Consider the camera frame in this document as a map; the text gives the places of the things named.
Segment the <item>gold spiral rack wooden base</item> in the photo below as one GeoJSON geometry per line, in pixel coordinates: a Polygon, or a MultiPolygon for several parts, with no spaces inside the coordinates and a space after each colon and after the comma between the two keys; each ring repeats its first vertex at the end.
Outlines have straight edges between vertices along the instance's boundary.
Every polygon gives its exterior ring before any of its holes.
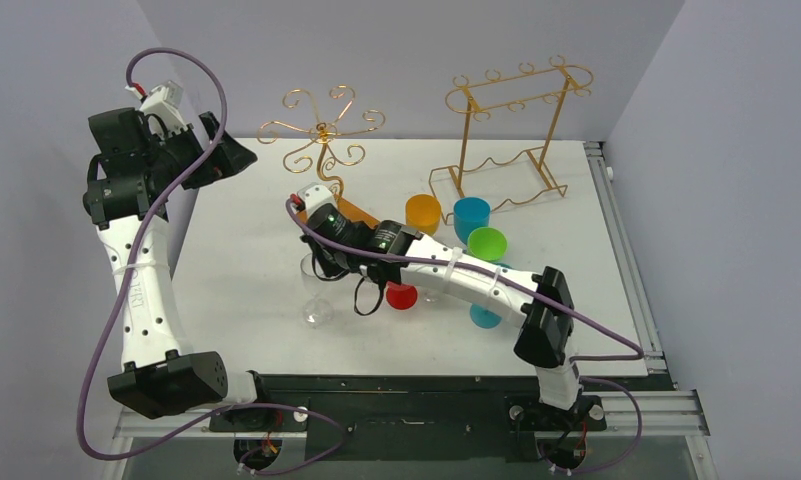
{"type": "Polygon", "coordinates": [[[363,129],[343,130],[339,124],[345,119],[356,101],[356,92],[349,86],[338,84],[328,92],[332,100],[343,100],[345,104],[339,113],[328,118],[322,116],[315,96],[308,90],[297,88],[285,94],[282,105],[290,110],[302,104],[308,104],[312,111],[313,122],[307,127],[295,126],[281,120],[270,120],[257,130],[256,139],[263,145],[271,145],[281,138],[283,130],[305,136],[305,143],[282,158],[284,169],[292,174],[314,171],[321,185],[327,187],[336,201],[339,211],[353,221],[361,221],[369,227],[375,227],[379,221],[370,213],[351,203],[345,198],[345,183],[341,176],[333,170],[338,166],[354,167],[363,162],[367,156],[365,147],[351,143],[342,154],[337,154],[332,143],[341,138],[352,138],[379,130],[386,122],[385,114],[378,109],[365,110],[361,118],[367,124],[363,129]]]}

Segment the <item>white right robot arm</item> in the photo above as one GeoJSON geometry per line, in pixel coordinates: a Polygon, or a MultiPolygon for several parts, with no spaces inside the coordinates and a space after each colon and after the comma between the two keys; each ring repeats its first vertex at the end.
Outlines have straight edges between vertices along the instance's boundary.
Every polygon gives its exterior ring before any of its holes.
{"type": "Polygon", "coordinates": [[[564,275],[513,270],[449,248],[394,221],[371,228],[331,201],[295,209],[320,279],[356,275],[385,292],[391,284],[438,290],[517,325],[514,354],[536,372],[540,413],[554,427],[601,421],[599,399],[583,392],[571,337],[578,319],[564,275]]]}

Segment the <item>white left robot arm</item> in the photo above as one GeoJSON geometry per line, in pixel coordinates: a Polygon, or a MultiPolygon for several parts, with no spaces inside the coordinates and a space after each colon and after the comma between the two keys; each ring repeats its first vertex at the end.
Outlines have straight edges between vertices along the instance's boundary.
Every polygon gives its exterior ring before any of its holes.
{"type": "Polygon", "coordinates": [[[198,189],[243,171],[256,155],[223,134],[210,157],[184,176],[203,151],[192,126],[168,126],[164,114],[133,107],[93,115],[88,124],[100,151],[89,164],[83,204],[125,294],[121,370],[107,380],[111,397],[149,419],[236,404],[235,416],[248,429],[267,427],[275,405],[259,393],[258,376],[230,373],[218,353],[190,346],[168,262],[167,210],[156,203],[173,181],[198,189]]]}

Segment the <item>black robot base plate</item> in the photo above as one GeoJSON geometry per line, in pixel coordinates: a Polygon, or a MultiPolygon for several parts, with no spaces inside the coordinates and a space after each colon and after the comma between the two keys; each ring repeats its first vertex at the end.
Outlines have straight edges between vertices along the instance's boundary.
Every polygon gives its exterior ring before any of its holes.
{"type": "Polygon", "coordinates": [[[581,455],[586,433],[607,428],[602,401],[582,393],[565,411],[542,404],[532,376],[265,375],[263,407],[211,419],[239,451],[269,438],[308,456],[334,446],[334,461],[536,460],[546,449],[581,455]]]}

